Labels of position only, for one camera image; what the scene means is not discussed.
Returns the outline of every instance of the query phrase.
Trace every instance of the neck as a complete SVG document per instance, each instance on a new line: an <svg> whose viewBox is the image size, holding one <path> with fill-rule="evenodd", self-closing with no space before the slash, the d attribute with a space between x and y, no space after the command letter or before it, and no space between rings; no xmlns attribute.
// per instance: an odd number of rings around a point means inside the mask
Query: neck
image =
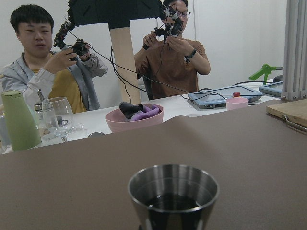
<svg viewBox="0 0 307 230"><path fill-rule="evenodd" d="M24 61L30 69L42 68L49 61L49 59L49 53L45 57L36 57L27 52L24 53Z"/></svg>

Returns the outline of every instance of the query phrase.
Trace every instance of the wine glass stem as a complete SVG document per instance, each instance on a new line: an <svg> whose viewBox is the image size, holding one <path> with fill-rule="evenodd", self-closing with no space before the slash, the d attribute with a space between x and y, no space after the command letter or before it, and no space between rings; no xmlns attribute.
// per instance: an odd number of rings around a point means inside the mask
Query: wine glass stem
<svg viewBox="0 0 307 230"><path fill-rule="evenodd" d="M67 136L61 137L61 139L63 140L63 142L67 142Z"/></svg>

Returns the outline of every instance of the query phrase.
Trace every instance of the brown tablecloth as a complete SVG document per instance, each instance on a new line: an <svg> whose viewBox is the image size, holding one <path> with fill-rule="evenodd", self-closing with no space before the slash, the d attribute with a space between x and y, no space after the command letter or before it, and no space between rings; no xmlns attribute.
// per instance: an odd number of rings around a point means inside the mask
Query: brown tablecloth
<svg viewBox="0 0 307 230"><path fill-rule="evenodd" d="M307 135L277 102L1 155L0 229L137 230L128 181L166 163L218 181L207 230L306 229Z"/></svg>

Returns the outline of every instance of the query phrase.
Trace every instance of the hand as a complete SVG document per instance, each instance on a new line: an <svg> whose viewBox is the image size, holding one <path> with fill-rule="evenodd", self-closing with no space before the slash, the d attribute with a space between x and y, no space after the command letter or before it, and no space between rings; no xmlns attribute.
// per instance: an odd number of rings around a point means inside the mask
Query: hand
<svg viewBox="0 0 307 230"><path fill-rule="evenodd" d="M90 59L90 56L91 56L90 47L88 46L87 43L85 47L87 49L87 53L84 53L83 55L79 55L79 58L81 59L81 61L87 61L88 59Z"/></svg>
<svg viewBox="0 0 307 230"><path fill-rule="evenodd" d="M186 56L190 55L194 50L193 46L191 46L187 40L180 37L168 36L166 38L166 42L174 51L182 53Z"/></svg>
<svg viewBox="0 0 307 230"><path fill-rule="evenodd" d="M154 31L151 31L145 38L143 38L143 45L147 45L148 49L157 49L159 47L159 41L156 39L157 35Z"/></svg>
<svg viewBox="0 0 307 230"><path fill-rule="evenodd" d="M73 52L73 49L63 50L53 55L43 68L50 73L56 74L58 71L76 64L77 61L71 60L71 58L75 57L77 57L77 54Z"/></svg>

